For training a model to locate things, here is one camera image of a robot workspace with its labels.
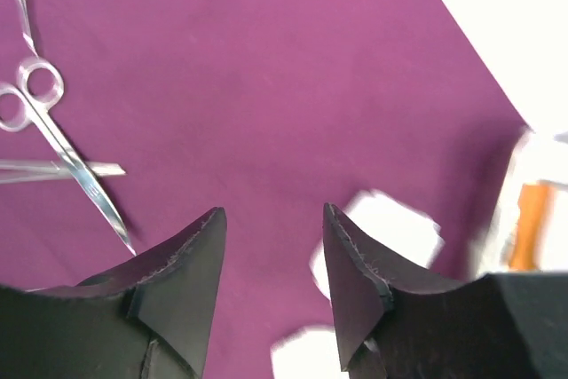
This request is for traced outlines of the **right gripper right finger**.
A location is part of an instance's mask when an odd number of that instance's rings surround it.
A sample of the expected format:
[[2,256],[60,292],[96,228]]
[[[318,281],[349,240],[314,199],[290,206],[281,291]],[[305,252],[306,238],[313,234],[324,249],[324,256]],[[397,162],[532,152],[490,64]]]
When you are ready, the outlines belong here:
[[567,277],[443,277],[373,240],[333,204],[323,245],[340,365],[352,378],[564,378]]

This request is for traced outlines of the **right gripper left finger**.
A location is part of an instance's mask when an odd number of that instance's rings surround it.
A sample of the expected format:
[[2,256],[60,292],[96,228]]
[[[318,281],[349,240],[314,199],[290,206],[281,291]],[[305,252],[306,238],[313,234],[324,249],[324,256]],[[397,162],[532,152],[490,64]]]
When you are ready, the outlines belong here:
[[214,208],[75,286],[2,287],[2,377],[201,377],[226,229]]

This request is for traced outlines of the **steel surgical scissors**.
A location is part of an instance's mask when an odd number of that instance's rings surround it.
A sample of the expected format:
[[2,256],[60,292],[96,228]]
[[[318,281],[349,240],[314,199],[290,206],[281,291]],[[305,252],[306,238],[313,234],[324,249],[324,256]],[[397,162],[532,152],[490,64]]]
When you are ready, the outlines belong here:
[[[36,96],[29,89],[29,79],[35,71],[40,69],[50,72],[53,76],[53,85],[50,91],[44,95]],[[24,130],[28,125],[34,124],[61,159],[73,179],[111,225],[122,243],[131,254],[135,254],[136,251],[128,235],[127,227],[106,190],[50,116],[50,109],[61,100],[64,90],[64,81],[60,72],[49,61],[40,57],[29,57],[22,60],[16,73],[16,83],[1,84],[3,96],[13,95],[20,102],[19,112],[12,119],[3,119],[1,129],[8,132],[18,132]]]

